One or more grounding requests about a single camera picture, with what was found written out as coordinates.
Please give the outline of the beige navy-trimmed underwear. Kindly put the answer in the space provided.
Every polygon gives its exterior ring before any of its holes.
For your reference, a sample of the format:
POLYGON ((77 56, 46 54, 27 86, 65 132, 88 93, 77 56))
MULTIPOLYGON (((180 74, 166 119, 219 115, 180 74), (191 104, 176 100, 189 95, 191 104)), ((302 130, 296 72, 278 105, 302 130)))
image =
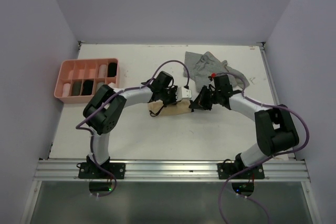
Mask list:
POLYGON ((182 100, 177 104, 163 107, 162 101, 156 101, 149 103, 148 109, 151 117, 180 115, 192 112, 192 109, 189 108, 190 104, 190 100, 182 100))

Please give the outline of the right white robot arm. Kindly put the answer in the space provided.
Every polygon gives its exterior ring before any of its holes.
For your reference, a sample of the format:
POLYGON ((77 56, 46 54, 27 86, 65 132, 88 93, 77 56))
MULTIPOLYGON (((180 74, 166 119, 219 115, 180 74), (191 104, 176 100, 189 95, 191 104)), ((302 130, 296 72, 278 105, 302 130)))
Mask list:
POLYGON ((190 109, 210 111, 219 104, 251 119, 256 129, 256 144, 237 154, 234 161, 223 161, 224 172, 246 178, 253 171, 252 165, 299 144, 292 117, 284 105, 273 107, 250 101, 242 91, 233 89, 226 74, 212 74, 209 79, 214 84, 202 87, 190 109))

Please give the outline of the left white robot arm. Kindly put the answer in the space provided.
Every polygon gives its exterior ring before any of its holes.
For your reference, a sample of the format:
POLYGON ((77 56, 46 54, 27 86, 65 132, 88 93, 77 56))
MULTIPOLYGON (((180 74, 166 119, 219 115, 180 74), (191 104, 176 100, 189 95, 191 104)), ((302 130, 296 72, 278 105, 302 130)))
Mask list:
POLYGON ((85 124, 91 131, 90 153, 86 164, 97 178, 104 178, 109 172, 108 145, 110 132, 116 126, 124 108, 140 103, 162 101, 157 112, 150 111, 151 117, 158 116, 164 107, 177 103, 177 86, 174 78, 161 71, 152 80, 138 87, 117 89, 104 84, 83 111, 85 124))

